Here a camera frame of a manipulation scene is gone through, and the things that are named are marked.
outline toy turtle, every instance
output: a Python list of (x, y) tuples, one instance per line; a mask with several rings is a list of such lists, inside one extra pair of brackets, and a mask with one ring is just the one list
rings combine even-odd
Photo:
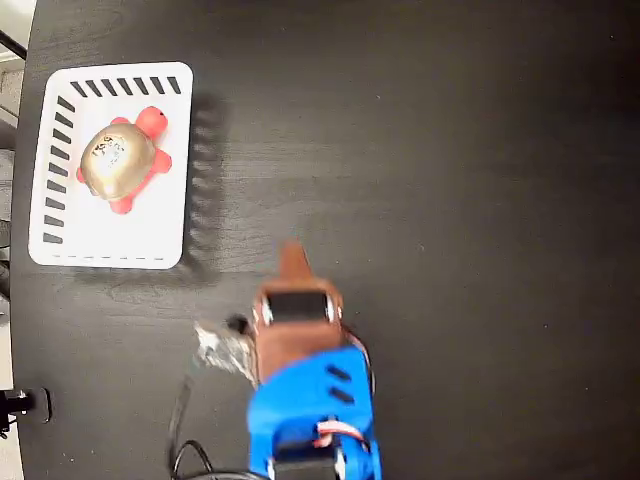
[(151, 178), (171, 169), (171, 157), (154, 144), (167, 124), (156, 107), (142, 110), (135, 124), (115, 118), (85, 148), (76, 177), (93, 195), (107, 200), (115, 213), (129, 213), (133, 199)]

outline table surface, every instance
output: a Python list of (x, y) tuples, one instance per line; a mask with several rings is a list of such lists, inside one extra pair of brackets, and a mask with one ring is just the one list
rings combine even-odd
[[(640, 471), (640, 11), (633, 2), (38, 2), (14, 179), (27, 480), (166, 478), (199, 319), (249, 313), (297, 236), (369, 343), (387, 478)], [(44, 86), (180, 60), (188, 225), (163, 272), (27, 253)], [(243, 466), (250, 389), (208, 372), (187, 430)]]

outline cable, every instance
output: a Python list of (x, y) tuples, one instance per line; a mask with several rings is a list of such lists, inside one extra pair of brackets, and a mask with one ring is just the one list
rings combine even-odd
[[(180, 388), (180, 393), (176, 399), (176, 403), (171, 412), (171, 420), (169, 421), (169, 442), (167, 446), (167, 467), (172, 480), (269, 480), (267, 477), (258, 475), (249, 470), (217, 470), (213, 468), (211, 460), (206, 451), (196, 440), (187, 440), (180, 448), (177, 448), (178, 438), (180, 437), (180, 429), (184, 414), (191, 398), (191, 389), (193, 386), (193, 377), (186, 374)], [(195, 475), (182, 476), (179, 474), (180, 463), (187, 448), (191, 447), (204, 466), (205, 472)]]

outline gold turtle shell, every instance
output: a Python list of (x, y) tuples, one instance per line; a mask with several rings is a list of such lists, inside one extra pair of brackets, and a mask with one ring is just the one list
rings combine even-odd
[(133, 192), (153, 165), (156, 148), (135, 125), (117, 123), (100, 130), (82, 153), (80, 169), (92, 193), (109, 201)]

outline white basket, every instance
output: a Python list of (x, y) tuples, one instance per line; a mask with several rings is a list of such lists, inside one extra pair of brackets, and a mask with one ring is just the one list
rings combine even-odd
[[(29, 254), (41, 265), (153, 268), (182, 254), (193, 73), (183, 63), (59, 70), (47, 81), (36, 152)], [(158, 107), (169, 126), (158, 146), (173, 160), (126, 215), (76, 179), (85, 146), (115, 117)]]

